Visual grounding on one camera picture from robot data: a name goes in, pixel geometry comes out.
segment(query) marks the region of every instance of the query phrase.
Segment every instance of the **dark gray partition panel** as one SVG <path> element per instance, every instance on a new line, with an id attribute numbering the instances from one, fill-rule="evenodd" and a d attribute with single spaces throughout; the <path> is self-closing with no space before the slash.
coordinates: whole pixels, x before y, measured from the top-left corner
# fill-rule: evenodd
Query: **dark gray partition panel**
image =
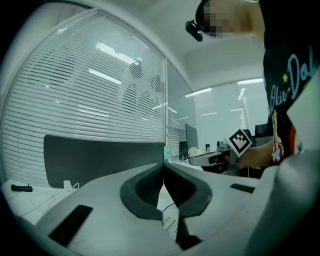
<path id="1" fill-rule="evenodd" d="M 64 181 L 80 186 L 96 178 L 164 162 L 162 142 L 108 142 L 46 135 L 43 139 L 48 183 L 63 188 Z"/>

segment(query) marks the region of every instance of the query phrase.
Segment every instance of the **fluorescent light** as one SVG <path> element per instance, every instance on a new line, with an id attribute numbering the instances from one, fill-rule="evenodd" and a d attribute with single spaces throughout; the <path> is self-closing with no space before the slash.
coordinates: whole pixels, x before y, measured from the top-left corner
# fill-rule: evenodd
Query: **fluorescent light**
<path id="1" fill-rule="evenodd" d="M 96 109 L 96 108 L 92 108 L 92 107 L 88 107 L 88 106 L 78 105 L 78 107 L 79 107 L 79 108 L 83 108 L 83 109 L 87 109 L 87 110 L 93 110 L 93 111 L 98 111 L 98 112 L 110 114 L 109 112 L 102 111 L 102 110 L 99 110 L 99 109 Z"/>
<path id="2" fill-rule="evenodd" d="M 102 119 L 102 120 L 108 120 L 107 118 L 98 117 L 98 116 L 89 115 L 89 114 L 78 113 L 78 115 L 86 116 L 86 117 L 90 117 L 90 118 L 98 118 L 98 119 Z"/>
<path id="3" fill-rule="evenodd" d="M 160 105 L 158 105 L 158 106 L 155 106 L 155 107 L 153 107 L 152 109 L 153 109 L 153 110 L 156 110 L 156 109 L 161 108 L 162 106 L 165 106 L 165 105 L 167 105 L 167 104 L 168 104 L 168 103 L 166 102 L 166 103 L 160 104 Z"/>
<path id="4" fill-rule="evenodd" d="M 247 85 L 247 84 L 260 83 L 260 82 L 263 82 L 263 81 L 264 80 L 262 78 L 258 78 L 258 79 L 250 79 L 250 80 L 239 81 L 237 84 L 238 85 Z"/>
<path id="5" fill-rule="evenodd" d="M 175 124 L 178 125 L 178 126 L 180 125 L 179 122 L 177 122 L 176 120 L 174 120 L 174 119 L 172 119 L 172 118 L 171 118 L 171 122 L 175 123 Z"/>
<path id="6" fill-rule="evenodd" d="M 108 117 L 109 117 L 109 116 L 106 115 L 106 114 L 91 112 L 91 111 L 83 110 L 83 109 L 80 109 L 80 108 L 78 108 L 77 110 L 80 111 L 80 112 L 83 112 L 83 113 L 86 113 L 86 114 L 92 114 L 92 115 L 95 115 L 95 116 L 100 116 L 100 117 L 105 117 L 105 118 L 108 118 Z"/>
<path id="7" fill-rule="evenodd" d="M 64 31 L 66 31 L 68 28 L 67 27 L 63 27 L 63 28 L 58 28 L 56 31 L 58 32 L 58 33 L 62 33 L 62 32 L 64 32 Z"/>
<path id="8" fill-rule="evenodd" d="M 171 107 L 168 106 L 168 110 L 170 110 L 173 113 L 177 113 L 177 111 L 173 110 Z"/>
<path id="9" fill-rule="evenodd" d="M 118 58 L 119 60 L 127 62 L 129 64 L 136 63 L 136 61 L 133 60 L 132 58 L 130 58 L 127 55 L 122 54 L 122 53 L 116 53 L 114 49 L 112 49 L 109 46 L 106 46 L 105 44 L 103 44 L 101 42 L 97 42 L 95 48 L 99 49 L 100 51 L 103 51 L 107 54 L 110 54 L 111 56 L 114 56 L 114 57 Z"/>
<path id="10" fill-rule="evenodd" d="M 198 95 L 198 94 L 203 94 L 203 93 L 206 93 L 206 92 L 210 92 L 212 91 L 212 88 L 208 88 L 208 89 L 204 89 L 204 90 L 199 90 L 199 91 L 196 91 L 194 93 L 190 93 L 188 95 L 185 95 L 186 98 L 188 97 L 191 97 L 191 96 L 195 96 L 195 95 Z"/>
<path id="11" fill-rule="evenodd" d="M 243 108 L 238 108 L 238 109 L 232 109 L 230 111 L 238 111 L 238 110 L 244 110 Z"/>
<path id="12" fill-rule="evenodd" d="M 213 115 L 213 114 L 216 114 L 217 112 L 214 112 L 214 113 L 208 113 L 208 114 L 201 114 L 200 116 L 207 116 L 207 115 Z"/>
<path id="13" fill-rule="evenodd" d="M 241 101 L 241 100 L 242 100 L 242 97 L 244 96 L 245 90 L 246 90 L 246 88 L 242 88 L 242 89 L 241 89 L 240 95 L 239 95 L 239 98 L 238 98 L 238 101 Z"/>
<path id="14" fill-rule="evenodd" d="M 106 80 L 108 80 L 110 82 L 113 82 L 113 83 L 115 83 L 117 85 L 121 85 L 121 81 L 119 81 L 118 79 L 115 79 L 115 78 L 113 78 L 113 77 L 111 77 L 111 76 L 109 76 L 107 74 L 101 73 L 101 72 L 99 72 L 97 70 L 94 70 L 92 68 L 89 68 L 89 73 L 91 73 L 93 75 L 96 75 L 97 77 L 106 79 Z"/>

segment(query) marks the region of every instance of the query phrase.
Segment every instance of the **cable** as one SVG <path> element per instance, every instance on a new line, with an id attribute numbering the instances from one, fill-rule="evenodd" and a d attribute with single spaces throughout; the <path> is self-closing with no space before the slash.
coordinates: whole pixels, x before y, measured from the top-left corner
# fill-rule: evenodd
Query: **cable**
<path id="1" fill-rule="evenodd" d="M 78 189 L 79 189 L 79 187 L 80 187 L 79 182 L 77 182 L 76 184 L 74 184 L 72 188 L 74 189 L 76 185 L 78 185 L 78 187 L 76 188 L 76 189 L 78 190 Z"/>
<path id="2" fill-rule="evenodd" d="M 6 202 L 11 201 L 11 200 L 14 199 L 16 196 L 20 195 L 20 193 L 21 193 L 21 192 L 18 192 L 18 194 L 16 194 L 14 197 L 10 198 L 10 199 L 9 199 L 8 201 L 6 201 Z"/>
<path id="3" fill-rule="evenodd" d="M 164 208 L 163 212 L 169 207 L 169 206 L 173 206 L 175 205 L 175 203 L 169 204 L 166 208 Z"/>
<path id="4" fill-rule="evenodd" d="M 35 208 L 32 209 L 32 210 L 30 210 L 30 211 L 28 211 L 28 212 L 26 212 L 25 214 L 21 215 L 20 217 L 23 217 L 23 216 L 25 216 L 25 215 L 33 212 L 33 211 L 40 210 L 40 209 L 39 209 L 40 206 L 42 206 L 43 204 L 45 204 L 46 202 L 48 202 L 49 200 L 51 200 L 51 199 L 53 198 L 53 201 L 52 201 L 51 204 L 48 206 L 48 208 L 47 208 L 45 211 L 40 211 L 40 212 L 41 212 L 41 213 L 45 213 L 46 211 L 48 211 L 48 210 L 50 209 L 50 207 L 53 205 L 53 203 L 56 201 L 56 196 L 55 196 L 54 194 L 52 194 L 51 197 L 50 197 L 48 200 L 42 202 L 42 203 L 39 204 L 38 206 L 36 206 L 36 205 L 34 204 L 34 202 L 32 202 L 32 199 L 34 199 L 34 198 L 36 198 L 36 197 L 38 197 L 38 196 L 41 196 L 41 195 L 45 195 L 46 193 L 50 193 L 50 191 L 45 191 L 45 192 L 43 192 L 43 193 L 40 193 L 40 194 L 35 195 L 34 197 L 32 197 L 32 198 L 30 199 L 30 202 L 31 202 L 31 204 L 33 204 L 33 206 L 34 206 Z"/>

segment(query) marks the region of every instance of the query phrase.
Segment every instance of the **black t-shirt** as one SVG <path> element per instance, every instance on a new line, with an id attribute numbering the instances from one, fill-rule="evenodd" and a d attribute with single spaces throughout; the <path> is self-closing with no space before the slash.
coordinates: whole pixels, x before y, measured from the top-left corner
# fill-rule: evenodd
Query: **black t-shirt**
<path id="1" fill-rule="evenodd" d="M 319 67 L 320 18 L 311 1 L 259 3 L 265 26 L 263 75 L 273 126 L 272 159 L 278 164 L 303 149 L 287 110 Z"/>

